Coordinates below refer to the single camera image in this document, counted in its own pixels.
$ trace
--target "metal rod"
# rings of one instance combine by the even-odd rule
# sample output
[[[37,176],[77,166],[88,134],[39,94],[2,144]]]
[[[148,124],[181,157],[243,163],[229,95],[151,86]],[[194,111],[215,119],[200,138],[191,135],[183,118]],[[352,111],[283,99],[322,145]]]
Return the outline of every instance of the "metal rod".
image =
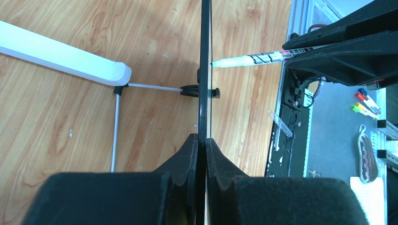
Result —
[[[111,173],[115,172],[115,164],[116,164],[117,130],[119,128],[119,108],[120,108],[120,95],[116,94],[115,131],[113,134]]]
[[[152,89],[158,89],[158,90],[171,90],[171,91],[178,91],[178,92],[183,91],[181,88],[169,88],[169,87],[140,84],[140,83],[129,83],[129,87],[152,88]]]

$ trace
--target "white paper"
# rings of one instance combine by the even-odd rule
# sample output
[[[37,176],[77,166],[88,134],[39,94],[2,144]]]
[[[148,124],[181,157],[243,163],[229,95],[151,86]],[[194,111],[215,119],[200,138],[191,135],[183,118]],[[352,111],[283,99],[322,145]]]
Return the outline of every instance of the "white paper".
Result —
[[[351,177],[350,185],[365,212],[369,224],[385,225],[384,183],[382,178],[378,177],[373,182],[364,184],[359,177]]]

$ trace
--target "wood grain surface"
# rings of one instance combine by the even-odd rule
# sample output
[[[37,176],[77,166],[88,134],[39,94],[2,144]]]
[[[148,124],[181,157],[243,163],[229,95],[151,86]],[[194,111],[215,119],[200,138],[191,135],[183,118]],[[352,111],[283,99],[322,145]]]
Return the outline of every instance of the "wood grain surface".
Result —
[[[196,84],[199,0],[3,0],[0,20],[132,68],[131,82]],[[214,59],[280,49],[290,0],[213,0]],[[212,134],[249,175],[262,176],[281,65],[214,69]],[[113,88],[0,55],[0,224],[20,224],[57,172],[110,169]],[[152,171],[197,131],[198,100],[127,88],[116,170]]]

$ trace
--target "white bar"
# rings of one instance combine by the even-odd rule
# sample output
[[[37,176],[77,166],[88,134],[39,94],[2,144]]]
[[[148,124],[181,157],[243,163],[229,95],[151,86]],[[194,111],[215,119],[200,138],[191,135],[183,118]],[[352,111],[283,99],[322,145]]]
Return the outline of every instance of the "white bar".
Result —
[[[120,109],[120,95],[116,94],[115,129],[113,134],[111,173],[115,172],[115,165],[116,165],[117,131],[119,129],[119,109]]]
[[[131,69],[98,55],[0,21],[0,53],[95,82],[123,86]]]
[[[129,83],[129,87],[151,88],[151,89],[158,89],[158,90],[171,90],[171,91],[178,91],[178,92],[183,91],[181,88],[169,88],[169,87],[140,84],[140,83]]]

